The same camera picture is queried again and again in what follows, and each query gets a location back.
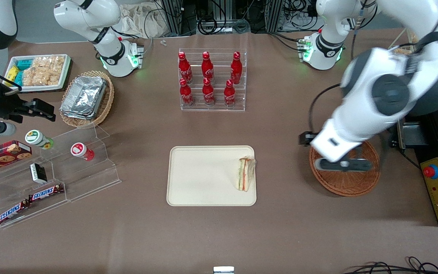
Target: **green led light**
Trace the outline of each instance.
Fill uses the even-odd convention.
[[[102,65],[104,66],[104,68],[108,69],[108,67],[106,67],[106,63],[104,62],[104,60],[102,58],[101,58],[101,62],[102,62]]]
[[[339,50],[339,55],[337,56],[336,62],[339,61],[339,59],[341,59],[341,53],[342,53],[342,48]]]
[[[129,61],[131,62],[131,65],[132,65],[134,68],[138,66],[138,58],[137,58],[137,57],[134,57],[134,56],[128,55],[128,59],[129,59]]]

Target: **red bottle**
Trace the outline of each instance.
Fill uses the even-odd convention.
[[[179,71],[182,78],[187,81],[187,84],[192,82],[192,68],[186,58],[185,52],[179,52]]]
[[[202,75],[214,83],[214,65],[211,62],[209,52],[202,53]]]
[[[227,108],[233,108],[236,104],[236,90],[233,87],[233,81],[226,81],[226,88],[224,89],[224,103]]]
[[[191,107],[194,105],[192,91],[190,90],[190,87],[187,85],[187,81],[184,78],[180,79],[180,96],[182,97],[184,106]]]
[[[202,93],[204,94],[205,105],[208,107],[214,106],[216,99],[214,99],[214,88],[212,87],[211,80],[209,78],[204,78]]]
[[[231,63],[231,80],[237,85],[241,81],[241,73],[243,72],[243,64],[241,64],[241,54],[236,51],[233,54],[233,62]]]

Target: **metal frame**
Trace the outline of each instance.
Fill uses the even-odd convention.
[[[181,23],[181,18],[174,17],[171,14],[177,14],[177,11],[181,10],[183,4],[184,0],[162,0],[162,6],[165,10],[165,21],[172,33],[181,34],[181,28],[179,25]]]

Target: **brown table surface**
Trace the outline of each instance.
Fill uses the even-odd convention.
[[[388,47],[396,30],[360,31],[356,52]],[[305,33],[292,36],[302,37]],[[0,273],[211,273],[232,265],[238,274],[341,273],[369,261],[407,266],[405,256],[438,265],[438,227],[420,172],[390,151],[377,187],[342,198],[313,177],[308,148],[297,144],[307,130],[307,110],[324,88],[338,83],[349,63],[328,71],[299,63],[268,35],[226,35],[155,40],[143,69],[112,78],[116,95],[102,123],[109,157],[122,183],[8,229],[0,229]],[[245,113],[182,112],[177,85],[179,48],[248,49]],[[10,56],[69,54],[71,77],[103,70],[88,42],[17,43]],[[62,92],[22,95],[54,104]],[[341,102],[339,91],[318,101],[317,128]],[[13,137],[30,129],[56,136],[71,130],[24,118]],[[373,140],[379,149],[379,142]],[[252,207],[172,207],[167,204],[170,149],[181,145],[250,145],[257,165]]]

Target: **red button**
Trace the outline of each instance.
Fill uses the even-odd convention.
[[[425,177],[429,177],[432,178],[435,176],[435,169],[431,166],[425,167],[424,168],[424,175]]]

